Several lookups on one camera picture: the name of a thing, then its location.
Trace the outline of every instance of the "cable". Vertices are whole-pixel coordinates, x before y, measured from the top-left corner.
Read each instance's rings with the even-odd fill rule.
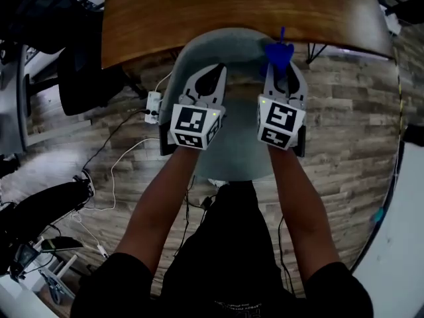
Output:
[[[172,74],[172,71],[166,76],[166,77],[164,77],[162,80],[160,80],[159,82],[158,82],[158,84],[156,85],[156,88],[154,89],[154,91],[155,92],[157,92],[158,91],[158,87],[159,87],[159,85],[163,82],[163,81],[165,81],[168,77],[170,77],[171,76],[171,74]]]
[[[59,218],[55,223],[53,224],[48,224],[47,227],[38,235],[42,235],[44,232],[46,232],[50,227],[52,229],[55,229],[59,232],[59,235],[62,236],[62,232],[60,232],[60,229],[58,229],[54,224],[56,224],[59,220],[62,220],[64,217],[66,217],[69,213],[66,213],[62,218]]]
[[[185,229],[184,229],[183,239],[181,240],[180,247],[179,247],[179,248],[177,249],[177,251],[174,253],[174,256],[176,256],[176,255],[178,254],[178,252],[181,250],[181,247],[182,247],[182,246],[183,246],[183,244],[184,244],[184,238],[186,237],[187,228],[188,228],[188,225],[189,225],[189,206],[191,205],[191,206],[193,206],[193,207],[200,207],[200,206],[195,206],[195,205],[191,204],[191,203],[188,201],[188,193],[190,192],[190,190],[191,190],[191,189],[192,189],[192,187],[193,187],[194,179],[195,179],[195,176],[193,176],[193,178],[191,179],[190,187],[189,187],[189,188],[187,188],[187,191],[185,192],[185,197],[184,197],[184,200],[185,200],[185,219],[186,219]]]
[[[93,233],[91,233],[91,231],[87,227],[85,227],[85,225],[82,223],[81,215],[78,212],[76,214],[71,215],[71,218],[72,218],[72,220],[74,220],[75,222],[77,222],[78,224],[80,224],[94,238],[94,240],[96,241],[97,245],[100,245],[99,239],[97,239],[95,237],[95,235]]]
[[[280,224],[278,225],[278,247],[280,248],[280,262],[281,262],[281,265],[284,269],[284,277],[286,278],[286,273],[289,276],[291,293],[294,296],[296,296],[295,293],[294,293],[294,289],[293,289],[292,277],[290,276],[290,272],[286,268],[286,265],[283,262],[283,250],[282,250],[282,247],[281,247],[281,227],[282,227],[283,221],[284,221],[284,215],[282,216]]]
[[[184,238],[186,237],[188,225],[190,224],[190,222],[189,222],[189,205],[188,205],[188,203],[185,205],[185,220],[186,220],[186,223],[185,223],[185,229],[184,229],[183,239],[181,240],[180,247],[177,249],[177,251],[175,251],[174,256],[176,256],[178,254],[178,252],[181,250],[181,247],[184,244]]]
[[[68,213],[66,213],[65,215],[62,215],[58,220],[56,220],[54,223],[52,223],[52,225],[56,225],[57,223],[59,223],[59,221],[61,221],[63,218],[66,218],[72,211],[70,211],[70,212],[68,212]]]
[[[87,167],[89,162],[91,162],[93,160],[93,158],[95,158],[105,148],[106,144],[109,142],[109,140],[111,140],[112,136],[120,129],[120,127],[123,124],[125,124],[128,120],[130,120],[134,115],[139,114],[139,113],[144,113],[144,112],[146,112],[146,109],[141,109],[141,110],[135,111],[128,118],[126,118],[122,123],[120,123],[118,125],[118,127],[109,135],[109,138],[106,139],[103,146],[84,164],[84,167],[82,169],[85,169],[85,167]]]
[[[202,224],[203,219],[205,218],[205,214],[206,214],[206,209],[205,209],[205,211],[203,212],[203,215],[201,216],[200,225]]]
[[[41,269],[41,268],[43,268],[43,267],[45,267],[45,266],[49,265],[49,263],[51,263],[51,261],[53,260],[53,257],[54,257],[53,253],[55,253],[55,251],[56,251],[56,249],[54,249],[54,251],[52,252],[52,256],[50,257],[50,260],[49,260],[47,263],[45,263],[45,264],[43,264],[43,265],[41,265],[41,266],[39,266],[39,267],[35,268],[34,270],[31,270],[30,272],[25,272],[24,274],[28,274],[28,273],[31,273],[31,272],[37,271],[37,270],[39,270],[39,269]]]
[[[113,168],[121,161],[121,159],[124,157],[125,154],[127,154],[128,152],[130,152],[133,148],[136,148],[139,144],[142,144],[143,142],[145,142],[146,140],[159,140],[157,138],[146,138],[143,139],[142,141],[139,141],[138,143],[136,143],[133,147],[131,147],[130,149],[126,150],[122,156],[119,157],[119,159],[113,164],[112,168],[111,168],[111,175],[112,175],[112,194],[113,194],[113,206],[112,207],[108,207],[106,209],[96,209],[95,207],[84,207],[82,210],[86,210],[86,211],[107,211],[110,209],[115,209],[117,206],[117,198],[115,196],[115,177],[113,175]]]

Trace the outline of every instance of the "chair backrest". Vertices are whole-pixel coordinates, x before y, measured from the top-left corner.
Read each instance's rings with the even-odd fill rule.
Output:
[[[1,40],[20,42],[47,54],[63,49],[83,32],[99,28],[99,18],[93,18],[96,12],[77,0],[0,0],[0,11]]]
[[[120,66],[101,69],[101,33],[86,34],[59,55],[58,77],[62,108],[66,115],[106,106],[124,88]]]

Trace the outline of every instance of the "wooden table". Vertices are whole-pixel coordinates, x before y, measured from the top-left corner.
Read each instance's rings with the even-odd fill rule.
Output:
[[[247,27],[273,38],[332,44],[393,57],[377,0],[106,0],[104,68],[184,46],[222,27]]]

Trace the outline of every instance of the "black cable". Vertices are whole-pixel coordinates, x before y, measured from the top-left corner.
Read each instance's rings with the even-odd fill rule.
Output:
[[[48,226],[50,226],[52,229],[55,229],[56,231],[59,232],[59,237],[62,236],[62,232],[60,231],[60,229],[58,229],[56,226],[52,225],[52,224],[48,224]]]
[[[28,273],[31,273],[31,272],[34,272],[34,271],[37,271],[37,270],[39,270],[39,269],[41,269],[41,268],[43,268],[43,267],[45,267],[45,266],[49,265],[49,263],[51,263],[51,261],[53,260],[53,257],[54,257],[54,255],[52,254],[52,256],[50,257],[50,260],[49,260],[47,263],[45,263],[45,264],[44,264],[44,265],[42,265],[42,266],[39,266],[39,267],[35,268],[34,270],[31,270],[30,272],[25,272],[25,273],[24,273],[24,275],[25,275],[25,274],[28,274]]]
[[[61,221],[63,218],[67,217],[72,211],[69,211],[68,213],[66,213],[65,215],[62,215],[58,220],[56,220],[54,223],[52,224],[48,224],[47,227],[44,229],[44,231],[42,231],[38,236],[42,235],[44,232],[46,232],[48,230],[49,227],[53,227],[54,225],[56,225],[59,221]]]
[[[136,111],[134,113],[132,113],[128,118],[126,118],[122,123],[120,123],[118,125],[118,127],[111,133],[111,135],[109,135],[109,138],[106,139],[105,143],[103,144],[103,146],[84,164],[84,167],[82,169],[84,169],[89,162],[91,162],[93,160],[93,158],[95,158],[106,146],[106,144],[109,142],[109,140],[111,140],[112,136],[120,129],[120,127],[125,124],[128,120],[130,120],[134,115],[139,114],[139,113],[144,113],[146,111],[146,109],[141,109],[139,111]]]
[[[205,209],[205,211],[203,212],[203,215],[201,216],[200,225],[201,225],[201,224],[202,224],[202,222],[203,222],[203,218],[205,218],[205,214],[206,214],[206,209]]]
[[[284,221],[284,216],[281,217],[280,224],[278,225],[278,247],[280,247],[280,262],[281,262],[281,265],[284,269],[284,277],[286,278],[286,272],[289,276],[291,293],[295,296],[294,289],[293,289],[293,283],[292,283],[292,277],[290,276],[290,272],[286,268],[286,265],[283,262],[283,250],[282,250],[282,247],[281,247],[281,227],[282,227],[283,221]]]
[[[185,237],[186,237],[187,228],[188,228],[188,225],[189,225],[189,206],[191,205],[191,206],[193,206],[193,207],[200,207],[200,206],[195,206],[195,205],[191,204],[191,203],[188,201],[188,193],[190,192],[190,190],[191,190],[191,189],[192,189],[192,187],[193,187],[194,179],[195,179],[195,176],[193,176],[193,178],[191,179],[190,187],[189,187],[189,188],[187,188],[187,191],[185,192],[185,197],[184,197],[184,200],[185,200],[185,219],[186,219],[186,221],[187,221],[187,222],[185,223],[185,229],[184,229],[183,239],[181,240],[180,247],[179,247],[179,248],[177,249],[177,251],[174,253],[174,256],[176,256],[176,255],[178,254],[178,252],[181,250],[181,247],[182,247],[182,246],[183,246],[183,244],[184,244],[184,239],[185,239]]]
[[[183,239],[181,240],[180,247],[174,253],[174,256],[176,256],[178,254],[178,252],[181,250],[181,247],[184,244],[184,239],[186,237],[186,232],[187,232],[187,228],[188,228],[188,225],[189,225],[189,204],[188,204],[188,201],[187,201],[187,204],[185,205],[185,220],[186,220],[186,223],[185,223],[185,229],[184,229]]]

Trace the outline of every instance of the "white cable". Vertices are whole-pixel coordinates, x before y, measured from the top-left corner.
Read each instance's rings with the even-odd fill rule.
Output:
[[[158,91],[158,87],[159,87],[159,85],[163,82],[163,81],[165,81],[167,78],[169,78],[170,76],[171,76],[171,74],[172,74],[172,71],[166,76],[166,77],[164,77],[162,80],[160,80],[159,82],[158,82],[158,84],[156,85],[156,88],[154,89],[154,91],[155,92],[157,92]]]
[[[94,252],[97,252],[98,250],[96,248],[91,247],[90,245],[86,244],[85,241],[82,239],[82,236],[79,236],[79,239],[81,239],[82,244],[85,248],[88,248],[89,250],[92,250]]]
[[[106,209],[95,209],[95,208],[83,208],[81,210],[87,210],[87,211],[107,211],[110,209],[115,209],[117,206],[117,198],[115,197],[115,177],[113,176],[113,168],[121,161],[121,159],[124,157],[125,154],[127,154],[128,152],[130,152],[133,148],[136,148],[139,144],[142,144],[143,142],[147,141],[147,140],[159,140],[157,138],[146,138],[143,139],[142,141],[139,141],[138,143],[136,143],[133,147],[131,147],[130,149],[126,150],[122,156],[119,157],[119,159],[113,164],[112,168],[111,168],[111,175],[112,175],[112,194],[113,194],[113,206],[112,207],[108,207]]]
[[[97,239],[95,237],[95,235],[93,233],[91,233],[91,231],[87,227],[85,227],[85,225],[82,223],[81,215],[78,212],[77,213],[71,213],[71,218],[72,218],[72,220],[74,220],[75,222],[80,224],[94,238],[97,245],[100,245],[99,239]]]

